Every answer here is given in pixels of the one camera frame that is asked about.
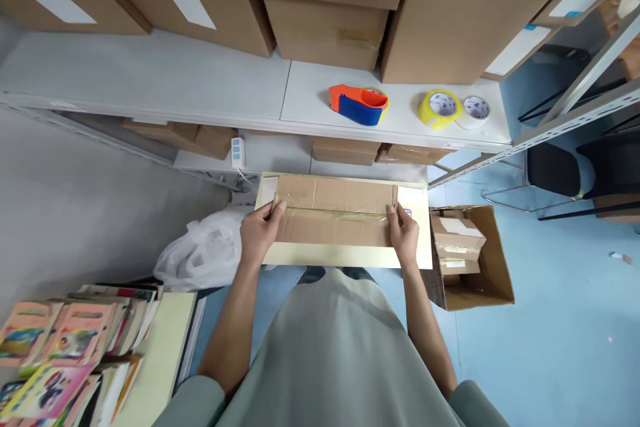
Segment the hand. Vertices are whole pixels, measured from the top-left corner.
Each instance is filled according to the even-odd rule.
[[[278,233],[280,219],[285,213],[287,202],[281,201],[273,209],[271,217],[271,206],[273,202],[263,205],[258,210],[249,213],[240,225],[240,239],[242,241],[242,254],[240,262],[262,265],[262,261],[267,255],[267,250],[275,241]]]
[[[395,249],[402,268],[417,268],[418,223],[398,203],[398,208],[387,206],[387,217],[391,227],[391,245]]]

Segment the stack of books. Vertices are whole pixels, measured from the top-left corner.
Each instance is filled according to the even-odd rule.
[[[144,357],[163,287],[83,286],[66,298],[19,302],[0,332],[0,366],[17,379],[0,390],[0,427],[108,427]]]

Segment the tape roll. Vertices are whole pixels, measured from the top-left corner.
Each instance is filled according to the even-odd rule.
[[[418,116],[427,127],[440,130],[454,121],[461,110],[460,101],[455,95],[437,89],[430,91],[422,101]]]
[[[466,130],[480,128],[491,115],[491,108],[486,100],[477,95],[470,95],[462,102],[462,112],[455,123]]]
[[[378,124],[380,124],[380,122],[382,122],[385,119],[385,115],[387,114],[387,108],[389,108],[389,96],[386,93],[384,93],[382,90],[373,88],[373,87],[364,87],[364,90],[369,90],[373,93],[379,93],[380,95],[384,95],[387,98],[387,102],[385,103],[384,107],[382,107],[380,120],[378,121]]]

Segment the white tape roll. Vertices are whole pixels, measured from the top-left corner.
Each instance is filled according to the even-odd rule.
[[[491,109],[486,100],[476,95],[470,95],[462,103],[462,112],[455,123],[466,130],[480,128],[491,115]]]

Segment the black office chair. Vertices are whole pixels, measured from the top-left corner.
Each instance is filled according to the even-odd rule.
[[[580,169],[578,161],[572,153],[562,150],[550,143],[541,143],[534,145],[525,151],[523,166],[511,162],[504,162],[507,165],[522,169],[522,185],[504,190],[487,192],[482,194],[482,198],[496,205],[523,211],[527,214],[531,212],[544,210],[572,201],[580,200]],[[523,188],[537,187],[550,192],[559,193],[571,200],[547,205],[537,209],[526,210],[508,203],[498,202],[489,198],[489,195],[505,193],[508,191],[519,190]]]
[[[640,193],[640,131],[628,131],[576,149],[589,159],[595,183],[583,198]]]

